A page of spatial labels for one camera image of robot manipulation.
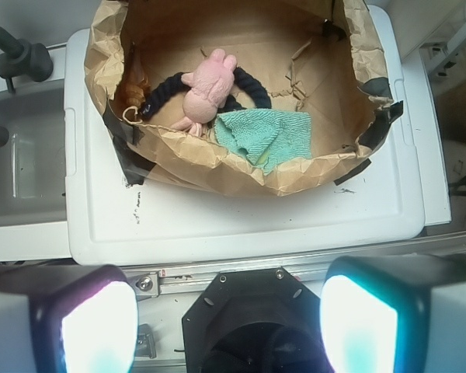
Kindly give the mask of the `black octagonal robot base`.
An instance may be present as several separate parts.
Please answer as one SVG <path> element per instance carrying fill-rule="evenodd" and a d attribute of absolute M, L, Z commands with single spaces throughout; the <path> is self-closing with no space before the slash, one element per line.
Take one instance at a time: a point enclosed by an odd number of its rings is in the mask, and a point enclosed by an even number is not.
<path fill-rule="evenodd" d="M 218 274 L 182 318 L 188 372 L 331 372 L 320 298 L 284 268 Z"/>

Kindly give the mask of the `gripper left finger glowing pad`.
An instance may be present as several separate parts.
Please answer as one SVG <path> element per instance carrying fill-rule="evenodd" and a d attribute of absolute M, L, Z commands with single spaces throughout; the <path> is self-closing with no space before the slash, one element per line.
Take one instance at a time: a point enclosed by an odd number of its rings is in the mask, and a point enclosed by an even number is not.
<path fill-rule="evenodd" d="M 0 266 L 0 372 L 128 372 L 137 324 L 119 267 Z"/>

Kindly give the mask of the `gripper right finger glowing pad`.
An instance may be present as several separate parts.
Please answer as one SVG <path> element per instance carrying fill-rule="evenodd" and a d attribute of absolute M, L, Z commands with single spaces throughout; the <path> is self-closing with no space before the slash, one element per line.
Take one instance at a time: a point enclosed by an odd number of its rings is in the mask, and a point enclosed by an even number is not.
<path fill-rule="evenodd" d="M 466 372 L 466 254 L 341 256 L 319 318 L 337 372 Z"/>

